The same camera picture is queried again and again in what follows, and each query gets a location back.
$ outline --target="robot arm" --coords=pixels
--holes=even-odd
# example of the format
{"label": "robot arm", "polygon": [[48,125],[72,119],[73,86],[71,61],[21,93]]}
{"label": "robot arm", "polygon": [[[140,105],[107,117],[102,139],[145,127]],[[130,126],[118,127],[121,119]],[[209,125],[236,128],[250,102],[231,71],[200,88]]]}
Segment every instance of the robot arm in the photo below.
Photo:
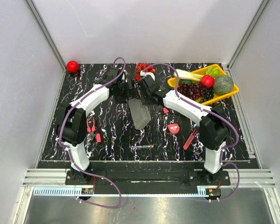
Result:
{"label": "robot arm", "polygon": [[[57,115],[56,133],[59,135],[60,127],[67,111],[72,105],[81,102],[69,117],[62,139],[65,145],[70,147],[75,163],[82,170],[86,170],[90,164],[84,148],[84,139],[87,135],[86,117],[98,104],[107,100],[111,95],[114,95],[115,100],[120,103],[131,98],[139,98],[135,81],[127,79],[126,76],[116,83],[102,87],[102,84],[114,78],[118,73],[117,69],[112,68],[99,84],[94,85],[80,99],[70,103],[68,106],[61,106],[60,113]],[[204,168],[210,175],[218,173],[222,165],[220,154],[222,147],[226,144],[229,129],[220,119],[202,111],[202,109],[212,110],[221,116],[224,114],[223,109],[221,107],[211,108],[193,101],[193,104],[202,108],[197,109],[180,100],[173,88],[169,86],[161,87],[151,75],[145,75],[138,81],[138,84],[140,86],[141,100],[144,105],[157,104],[173,109],[193,120],[199,126],[200,141],[206,147]]]}
{"label": "robot arm", "polygon": [[203,111],[213,111],[214,113],[224,116],[222,107],[216,106],[211,108],[209,106],[201,105],[196,101],[192,101],[192,104],[197,105],[194,107],[189,105],[183,100],[180,100],[173,88],[160,87],[157,82],[154,81],[152,76],[144,76],[139,81],[141,89],[141,97],[146,104],[159,104],[166,108],[173,109],[184,116],[194,121],[199,126],[200,141],[205,146],[205,163],[204,168],[209,172],[206,179],[215,179],[216,174],[222,167],[221,151],[226,145],[226,138],[229,135],[229,129],[227,125],[215,116]]}

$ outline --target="metal floor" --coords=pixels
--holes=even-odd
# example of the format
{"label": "metal floor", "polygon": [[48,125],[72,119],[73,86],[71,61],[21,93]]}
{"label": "metal floor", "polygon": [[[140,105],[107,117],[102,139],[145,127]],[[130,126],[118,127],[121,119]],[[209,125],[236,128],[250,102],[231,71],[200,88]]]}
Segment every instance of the metal floor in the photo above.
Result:
{"label": "metal floor", "polygon": [[[223,196],[232,189],[222,189]],[[96,203],[115,205],[118,198],[95,197]],[[26,224],[270,224],[273,223],[262,189],[239,189],[224,202],[201,198],[123,198],[120,209],[103,209],[75,198],[32,196]]]}

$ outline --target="yellow tray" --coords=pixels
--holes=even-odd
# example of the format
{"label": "yellow tray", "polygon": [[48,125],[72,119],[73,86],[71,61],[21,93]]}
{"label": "yellow tray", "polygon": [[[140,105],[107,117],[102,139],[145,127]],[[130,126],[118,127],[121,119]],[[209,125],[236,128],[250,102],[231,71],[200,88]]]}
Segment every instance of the yellow tray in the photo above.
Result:
{"label": "yellow tray", "polygon": [[[199,74],[199,75],[205,75],[206,73],[206,70],[209,68],[209,67],[215,67],[215,68],[219,68],[219,74],[220,75],[226,75],[226,73],[221,69],[221,67],[217,64],[212,64],[210,66],[207,66],[205,68],[202,68],[202,69],[198,69],[198,70],[195,70],[195,71],[192,71],[193,73],[195,74]],[[175,85],[176,85],[176,77],[174,78],[171,78],[168,80],[168,85],[172,86],[173,88],[175,88]],[[233,86],[233,90],[230,92],[230,93],[227,93],[225,95],[222,95],[222,96],[219,96],[217,95],[215,92],[214,92],[214,98],[211,99],[211,100],[208,100],[208,101],[205,101],[204,103],[202,103],[203,105],[209,105],[209,104],[212,104],[212,103],[215,103],[217,101],[220,101],[222,99],[225,99],[225,98],[228,98],[230,96],[232,96],[233,94],[236,94],[237,92],[239,91],[239,88],[234,84]],[[199,99],[196,100],[196,102],[200,102],[202,98],[200,97]]]}

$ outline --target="white wall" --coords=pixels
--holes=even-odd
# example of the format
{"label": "white wall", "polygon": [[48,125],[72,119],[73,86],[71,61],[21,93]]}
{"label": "white wall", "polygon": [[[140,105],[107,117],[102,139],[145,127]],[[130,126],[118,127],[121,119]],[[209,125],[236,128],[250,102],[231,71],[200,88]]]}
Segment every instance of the white wall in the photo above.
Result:
{"label": "white wall", "polygon": [[0,224],[33,168],[62,70],[23,0],[0,0]]}
{"label": "white wall", "polygon": [[261,0],[34,0],[65,61],[229,62]]}
{"label": "white wall", "polygon": [[280,194],[280,0],[271,1],[231,70],[261,162]]}

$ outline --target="dark grapes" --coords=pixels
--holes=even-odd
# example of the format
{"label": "dark grapes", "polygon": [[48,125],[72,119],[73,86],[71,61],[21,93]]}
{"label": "dark grapes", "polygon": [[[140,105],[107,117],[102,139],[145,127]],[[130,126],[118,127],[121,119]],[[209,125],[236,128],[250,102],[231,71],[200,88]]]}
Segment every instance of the dark grapes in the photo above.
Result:
{"label": "dark grapes", "polygon": [[202,98],[200,103],[206,102],[214,97],[212,87],[206,88],[201,83],[183,83],[177,88],[177,91],[192,100]]}

